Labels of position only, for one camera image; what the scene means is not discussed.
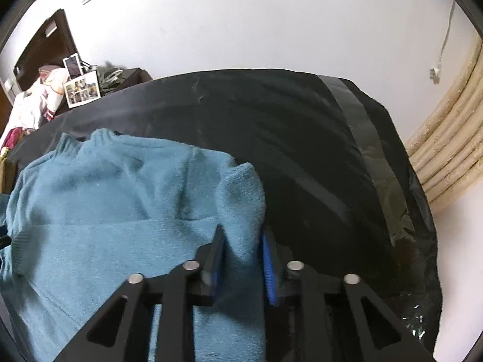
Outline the dark wooden headboard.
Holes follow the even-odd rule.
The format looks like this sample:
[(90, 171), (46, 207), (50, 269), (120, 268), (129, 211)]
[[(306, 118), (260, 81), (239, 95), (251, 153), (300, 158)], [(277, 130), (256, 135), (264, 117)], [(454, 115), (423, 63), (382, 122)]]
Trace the dark wooden headboard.
[(14, 66), (19, 89), (22, 92), (27, 90), (37, 79), (42, 66), (63, 67), (63, 59), (77, 52), (66, 13), (58, 9), (39, 27)]

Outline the teal knitted sweater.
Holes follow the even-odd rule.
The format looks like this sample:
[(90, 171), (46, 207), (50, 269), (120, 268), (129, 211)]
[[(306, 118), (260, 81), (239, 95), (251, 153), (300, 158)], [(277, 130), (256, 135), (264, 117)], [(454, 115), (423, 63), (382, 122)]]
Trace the teal knitted sweater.
[(1, 197), (11, 244), (1, 295), (29, 361), (54, 360), (131, 275), (163, 275), (226, 235), (222, 288), (196, 308), (199, 361), (265, 357), (262, 183), (249, 163), (175, 141), (98, 129), (63, 135)]

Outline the photo collage frame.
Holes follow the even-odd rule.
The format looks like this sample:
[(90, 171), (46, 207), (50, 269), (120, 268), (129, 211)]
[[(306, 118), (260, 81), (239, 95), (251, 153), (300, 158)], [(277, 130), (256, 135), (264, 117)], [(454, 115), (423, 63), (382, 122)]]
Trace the photo collage frame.
[(101, 98), (98, 73), (93, 70), (64, 84), (66, 102), (70, 109)]

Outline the beige curtain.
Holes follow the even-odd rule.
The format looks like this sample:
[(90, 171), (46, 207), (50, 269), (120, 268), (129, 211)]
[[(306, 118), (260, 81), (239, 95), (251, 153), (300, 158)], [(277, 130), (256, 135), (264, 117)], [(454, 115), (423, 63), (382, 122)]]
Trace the beige curtain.
[(430, 210), (440, 212), (482, 179), (482, 39), (460, 75), (406, 143)]

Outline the white and pink bedding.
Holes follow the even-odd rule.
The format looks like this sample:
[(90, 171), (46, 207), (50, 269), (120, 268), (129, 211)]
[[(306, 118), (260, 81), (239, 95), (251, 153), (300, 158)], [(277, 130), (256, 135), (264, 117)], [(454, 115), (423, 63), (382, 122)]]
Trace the white and pink bedding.
[(45, 65), (38, 70), (38, 78), (31, 87), (16, 96), (1, 136), (1, 147), (7, 145), (15, 130), (37, 130), (54, 118), (64, 98), (68, 78), (68, 70), (56, 65)]

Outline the white framed tablet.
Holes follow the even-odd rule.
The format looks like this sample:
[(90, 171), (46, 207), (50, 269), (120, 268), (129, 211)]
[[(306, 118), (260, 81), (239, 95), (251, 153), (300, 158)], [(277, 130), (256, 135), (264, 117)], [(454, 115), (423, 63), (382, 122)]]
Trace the white framed tablet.
[(63, 65), (67, 69), (70, 79), (77, 78), (84, 74), (81, 60), (79, 59), (78, 53), (74, 53), (70, 56), (65, 57), (63, 60)]

